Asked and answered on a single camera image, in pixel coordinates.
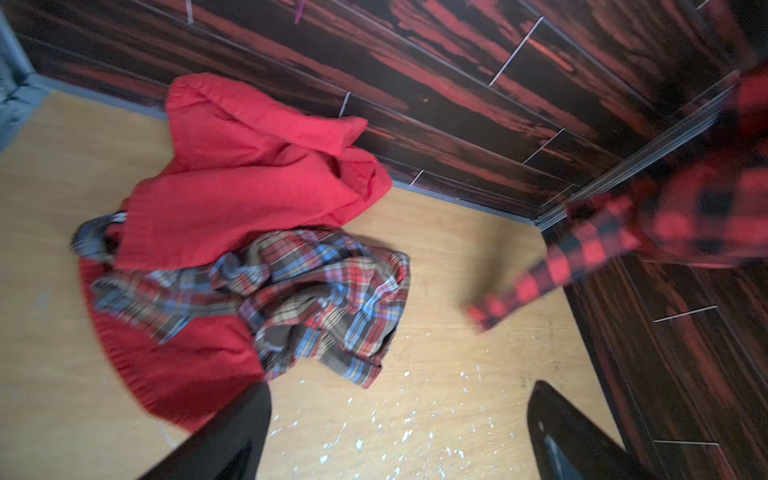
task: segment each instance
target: wood grain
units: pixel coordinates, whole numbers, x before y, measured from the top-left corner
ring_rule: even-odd
[[[627,255],[624,265],[650,320],[714,305],[687,266],[647,262],[636,255]]]
[[[88,88],[137,104],[163,110],[169,85],[140,77],[17,33],[29,61],[38,72],[56,80]]]
[[[654,324],[737,478],[768,476],[768,388],[717,310]]]
[[[209,71],[245,81],[285,104],[335,117],[346,91],[133,2],[11,0],[17,33],[161,84]],[[71,69],[76,69],[78,61]]]
[[[346,0],[395,33],[486,84],[538,15],[517,2]]]
[[[196,25],[504,157],[523,161],[557,127],[357,10],[293,0],[196,0]]]
[[[677,110],[729,71],[707,35],[676,2],[529,3],[663,113]]]
[[[620,260],[573,285],[583,315],[602,332],[644,415],[651,438],[712,442],[694,399],[663,355],[644,300],[634,292]]]
[[[741,71],[768,58],[768,6],[750,0],[709,0],[699,12]]]
[[[547,22],[536,26],[494,88],[620,157],[663,130],[659,114]]]
[[[525,164],[583,187],[620,161],[616,155],[562,131]]]
[[[565,222],[561,221],[542,232],[547,245],[560,241],[567,229]],[[599,323],[600,317],[591,314],[592,309],[580,294],[579,285],[580,283],[566,286],[564,291],[571,304],[581,338],[587,346],[595,372],[605,392],[605,398],[616,419],[621,438],[624,440],[624,447],[641,464],[660,478],[666,478],[656,444],[650,435],[644,415],[624,379],[621,367],[611,352],[609,340]]]
[[[718,445],[657,443],[669,480],[736,480]]]
[[[467,184],[450,180],[445,177],[440,177],[439,175],[429,173],[428,171],[422,172],[414,185],[459,200],[466,200],[473,204],[493,208],[509,214],[520,215],[525,218],[536,218],[541,213],[541,210],[537,208],[519,204],[502,195],[494,194],[493,192],[481,188],[471,187]]]
[[[768,380],[768,274],[765,262],[737,270],[697,269],[718,312],[763,380]]]
[[[356,95],[349,96],[344,116],[369,122],[358,147],[535,209],[568,186]]]
[[[137,478],[185,438],[142,412],[104,358],[69,249],[77,225],[113,211],[172,155],[166,122],[63,94],[0,155],[4,478]],[[399,478],[539,478],[525,421],[536,379],[618,439],[562,292],[492,335],[473,333],[462,312],[473,290],[511,281],[543,254],[538,229],[400,189],[346,229],[410,255],[406,313],[370,389],[313,361],[270,384],[270,431],[282,430],[267,439],[260,480],[396,468]]]

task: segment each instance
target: wooden floor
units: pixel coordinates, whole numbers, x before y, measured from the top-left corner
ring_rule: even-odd
[[[171,155],[165,122],[65,94],[0,154],[3,478],[136,478],[184,440],[104,359],[68,248]],[[370,389],[312,360],[271,384],[259,478],[538,478],[536,379],[618,439],[561,290],[484,335],[459,308],[543,254],[537,229],[395,189],[347,230],[411,256],[406,314]]]

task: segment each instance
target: red plaid sleeve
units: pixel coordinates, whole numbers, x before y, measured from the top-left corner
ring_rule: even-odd
[[[549,247],[547,256],[520,276],[512,288],[487,295],[467,313],[480,330],[491,329],[518,308],[633,250],[640,241],[626,225],[632,209],[628,196],[608,201],[603,210]]]

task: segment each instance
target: plaid shirt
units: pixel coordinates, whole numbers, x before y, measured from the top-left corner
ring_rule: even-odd
[[[710,134],[720,147],[695,164],[569,205],[575,226],[547,256],[511,289],[468,308],[478,328],[633,250],[707,268],[768,257],[768,67],[740,82]]]
[[[108,229],[124,214],[84,223],[72,247],[114,260]],[[368,387],[381,372],[406,306],[409,258],[365,247],[339,229],[266,233],[239,253],[182,270],[112,270],[91,288],[95,309],[165,343],[191,320],[237,315],[254,335],[268,380],[298,358],[318,359]]]

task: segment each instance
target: clothing pile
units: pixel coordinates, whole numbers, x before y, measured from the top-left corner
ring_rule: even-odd
[[[640,174],[567,206],[573,226],[501,294],[468,309],[480,330],[631,251],[647,261],[738,267],[768,257],[768,65],[743,78],[685,168]]]
[[[352,143],[240,82],[171,87],[175,157],[72,248],[94,328],[149,412],[189,430],[312,357],[367,387],[397,330],[409,258],[340,227],[392,186]]]

